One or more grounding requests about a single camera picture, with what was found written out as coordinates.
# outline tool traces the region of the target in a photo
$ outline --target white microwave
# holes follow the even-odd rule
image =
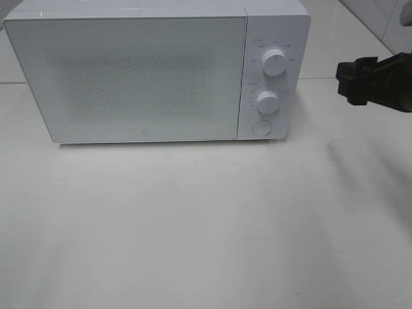
[[[284,138],[298,0],[24,0],[4,19],[57,143]]]

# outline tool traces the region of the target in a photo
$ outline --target control panel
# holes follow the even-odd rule
[[[309,26],[308,15],[248,16],[238,140],[285,137]]]

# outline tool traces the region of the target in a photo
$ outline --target power knob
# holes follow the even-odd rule
[[[288,57],[279,48],[272,48],[262,56],[262,68],[267,75],[278,76],[286,70],[287,66]]]
[[[274,113],[279,108],[279,97],[273,91],[263,91],[256,98],[256,107],[261,114]]]

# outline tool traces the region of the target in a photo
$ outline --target white table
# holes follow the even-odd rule
[[[390,53],[305,4],[278,142],[53,144],[0,32],[0,308],[412,308],[412,118],[334,79]]]

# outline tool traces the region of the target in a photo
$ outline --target round button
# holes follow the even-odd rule
[[[273,91],[263,91],[256,98],[256,107],[262,114],[274,113],[279,108],[279,98]]]
[[[283,50],[272,48],[262,56],[263,71],[267,75],[277,76],[282,74],[288,66],[288,59]]]
[[[253,126],[253,132],[257,135],[268,135],[272,131],[272,124],[267,120],[260,120]]]

